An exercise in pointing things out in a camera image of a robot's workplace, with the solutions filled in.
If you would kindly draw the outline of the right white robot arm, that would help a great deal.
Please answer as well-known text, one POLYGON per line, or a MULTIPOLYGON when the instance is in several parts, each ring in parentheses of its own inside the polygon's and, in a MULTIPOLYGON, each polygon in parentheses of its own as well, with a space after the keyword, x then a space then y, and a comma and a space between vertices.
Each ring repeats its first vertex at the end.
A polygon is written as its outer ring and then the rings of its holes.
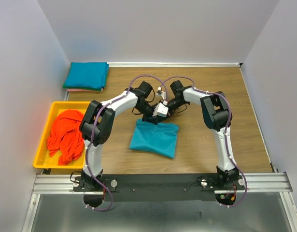
POLYGON ((213 133, 217 150, 216 184, 221 189, 229 188, 240 177, 230 138, 232 112, 229 102, 223 92, 209 92, 193 86, 184 87, 179 80, 174 81, 170 88, 175 96, 168 103, 171 113, 188 102, 201 106, 204 123, 213 133))

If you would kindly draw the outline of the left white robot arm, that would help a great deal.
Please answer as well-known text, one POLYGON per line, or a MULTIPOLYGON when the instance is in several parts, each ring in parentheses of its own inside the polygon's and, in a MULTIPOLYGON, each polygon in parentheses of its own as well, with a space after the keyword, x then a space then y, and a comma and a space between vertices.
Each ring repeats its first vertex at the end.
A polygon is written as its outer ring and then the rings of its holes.
POLYGON ((103 144, 111 135, 115 117, 124 111, 134 108, 143 115, 144 121, 157 124, 170 116, 167 92, 159 88, 157 93, 163 100, 150 105, 146 98, 153 90, 152 86, 143 81, 137 88, 128 87, 122 94, 108 101, 91 101, 84 114, 79 130, 85 143, 85 165, 81 172, 82 183, 90 191, 99 188, 108 190, 101 182, 103 144))

